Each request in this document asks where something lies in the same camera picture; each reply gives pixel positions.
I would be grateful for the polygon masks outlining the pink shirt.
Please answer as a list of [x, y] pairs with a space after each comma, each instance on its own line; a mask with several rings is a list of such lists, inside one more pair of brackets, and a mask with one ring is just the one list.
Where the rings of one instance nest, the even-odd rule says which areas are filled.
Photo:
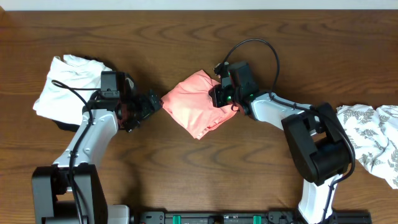
[[208, 92], [218, 84], [199, 70], [164, 95], [162, 107], [193, 138], [201, 139], [236, 114], [231, 106], [213, 106]]

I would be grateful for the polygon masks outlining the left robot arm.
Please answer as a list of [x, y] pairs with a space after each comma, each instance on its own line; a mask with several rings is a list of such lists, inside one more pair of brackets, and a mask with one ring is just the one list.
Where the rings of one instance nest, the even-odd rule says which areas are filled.
[[138, 93], [124, 72], [102, 72], [100, 86], [83, 101], [82, 122], [63, 154], [32, 174], [36, 223], [129, 223], [126, 205], [108, 205], [97, 166], [119, 130], [130, 132], [160, 110], [153, 90]]

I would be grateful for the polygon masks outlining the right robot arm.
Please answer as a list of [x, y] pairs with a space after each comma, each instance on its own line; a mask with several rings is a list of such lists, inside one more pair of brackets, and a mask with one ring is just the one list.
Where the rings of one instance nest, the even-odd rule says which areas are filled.
[[304, 179], [298, 210], [307, 223], [325, 223], [333, 213], [335, 187], [355, 168], [353, 145], [334, 109], [328, 103], [295, 103], [260, 90], [247, 62], [221, 62], [214, 73], [220, 83], [209, 91], [213, 106], [235, 106], [242, 114], [283, 130]]

